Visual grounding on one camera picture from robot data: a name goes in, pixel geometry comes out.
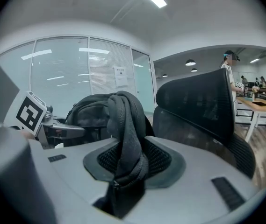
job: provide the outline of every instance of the mesh chair backrest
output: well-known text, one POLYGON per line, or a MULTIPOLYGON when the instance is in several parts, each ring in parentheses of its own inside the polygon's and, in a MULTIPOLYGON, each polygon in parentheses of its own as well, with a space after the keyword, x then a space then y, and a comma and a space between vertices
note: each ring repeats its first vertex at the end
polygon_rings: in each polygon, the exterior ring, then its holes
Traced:
POLYGON ((225 144, 234 133, 234 108, 226 69, 170 81, 158 90, 162 109, 225 144))

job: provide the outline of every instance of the black backpack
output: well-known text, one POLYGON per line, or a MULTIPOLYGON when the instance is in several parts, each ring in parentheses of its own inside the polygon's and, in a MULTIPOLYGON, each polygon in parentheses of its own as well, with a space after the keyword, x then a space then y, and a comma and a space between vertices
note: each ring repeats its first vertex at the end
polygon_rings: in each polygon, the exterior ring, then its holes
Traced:
POLYGON ((145 136, 153 136, 139 100, 126 91, 91 95, 78 102, 66 117, 66 124, 86 130, 82 138, 64 141, 64 146, 80 145, 105 138, 119 140, 119 160, 106 196, 93 205, 122 218, 144 194, 149 163, 143 153, 145 136))
MULTIPOLYGON (((90 95, 83 98, 77 104, 74 104, 73 108, 68 112, 65 119, 65 124, 80 126, 86 130, 86 134, 84 137, 63 140, 64 147, 81 145, 111 138, 112 134, 107 131, 107 125, 110 119, 109 113, 117 112, 117 109, 120 108, 119 104, 113 105, 113 102, 110 102, 109 108, 108 101, 112 96, 122 96, 125 97, 131 104, 136 105, 136 102, 140 104, 135 96, 126 91, 119 91, 117 93, 110 94, 90 95)), ((140 115, 144 115, 141 104, 138 107, 138 113, 140 115)), ((154 136, 154 132, 149 120, 145 115, 144 117, 146 135, 154 136)))

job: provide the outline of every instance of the wooden floor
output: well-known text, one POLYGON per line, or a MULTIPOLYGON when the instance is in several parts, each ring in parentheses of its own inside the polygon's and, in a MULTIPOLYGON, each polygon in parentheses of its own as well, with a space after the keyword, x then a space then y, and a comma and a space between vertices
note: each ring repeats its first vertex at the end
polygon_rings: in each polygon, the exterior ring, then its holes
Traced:
MULTIPOLYGON (((153 116, 147 115, 152 124, 153 116)), ((235 133, 245 139, 249 125, 235 125, 235 133)), ((252 147, 255 159, 256 168, 253 176, 253 183, 262 189, 266 187, 266 127, 258 126, 253 130, 252 136, 249 140, 249 145, 252 147)))

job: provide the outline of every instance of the wooden table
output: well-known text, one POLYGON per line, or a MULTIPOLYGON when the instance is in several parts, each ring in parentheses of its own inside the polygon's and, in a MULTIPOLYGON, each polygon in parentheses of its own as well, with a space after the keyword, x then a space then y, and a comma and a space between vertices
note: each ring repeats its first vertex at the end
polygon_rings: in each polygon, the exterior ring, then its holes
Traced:
MULTIPOLYGON (((266 114, 266 106, 259 106, 259 105, 254 104, 252 102, 252 98, 237 97, 237 100, 239 102, 241 102, 242 104, 244 104, 245 106, 247 106, 249 109, 251 109, 254 112, 253 118, 252 118, 252 121, 250 124, 250 128, 249 128, 248 133, 247 133, 246 138, 245 138, 245 141, 248 142, 251 135, 252 135, 254 127, 257 127, 257 125, 258 125, 260 114, 266 114)), ((266 104, 266 100, 264 100, 264 99, 255 99, 254 101, 255 102, 262 102, 262 103, 266 104)))

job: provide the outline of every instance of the glass wall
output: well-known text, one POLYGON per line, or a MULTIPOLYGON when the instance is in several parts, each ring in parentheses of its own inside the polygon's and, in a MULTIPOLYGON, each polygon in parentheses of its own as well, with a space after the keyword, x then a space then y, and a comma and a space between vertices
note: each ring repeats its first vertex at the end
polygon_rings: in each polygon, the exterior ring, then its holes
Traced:
POLYGON ((29 90, 29 71, 34 42, 16 47, 0 55, 0 67, 20 90, 29 90))
POLYGON ((151 63, 148 55, 132 50, 137 98, 144 112, 153 113, 155 109, 151 63))
POLYGON ((94 94, 128 91, 136 96, 130 48, 113 42, 90 39, 90 71, 94 94), (127 84, 117 86, 114 67, 123 67, 127 84))
POLYGON ((54 114, 66 117, 72 106, 91 95, 87 38, 59 37, 37 41, 31 70, 31 90, 54 114))
POLYGON ((52 105, 56 116, 66 117, 88 95, 121 90, 137 96, 145 112, 154 111, 149 56, 129 46, 96 38, 53 37, 1 54, 0 66, 20 90, 32 90, 52 105), (115 67, 124 69, 120 85, 115 67))

